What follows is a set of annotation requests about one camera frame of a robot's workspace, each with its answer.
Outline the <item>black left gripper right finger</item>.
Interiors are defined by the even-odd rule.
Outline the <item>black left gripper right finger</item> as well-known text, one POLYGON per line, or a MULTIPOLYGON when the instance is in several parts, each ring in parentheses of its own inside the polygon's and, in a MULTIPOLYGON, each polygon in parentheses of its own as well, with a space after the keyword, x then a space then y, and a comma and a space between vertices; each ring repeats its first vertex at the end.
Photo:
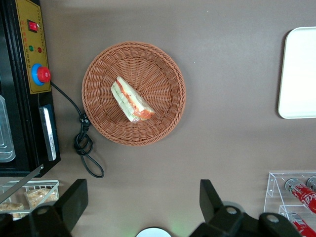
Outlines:
POLYGON ((199 205, 204 217, 192 237, 300 237, 283 216, 262 213, 258 219, 234 205, 225 205, 210 180, 200 181, 199 205))

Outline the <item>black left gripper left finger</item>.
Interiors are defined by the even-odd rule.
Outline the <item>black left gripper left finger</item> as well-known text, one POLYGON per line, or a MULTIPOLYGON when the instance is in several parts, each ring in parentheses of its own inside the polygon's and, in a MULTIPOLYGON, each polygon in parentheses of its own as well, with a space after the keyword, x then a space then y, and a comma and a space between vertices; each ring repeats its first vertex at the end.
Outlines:
POLYGON ((86 179, 77 179, 54 203, 43 203, 30 214, 14 221, 0 215, 2 237, 70 237, 71 231, 88 206, 86 179))

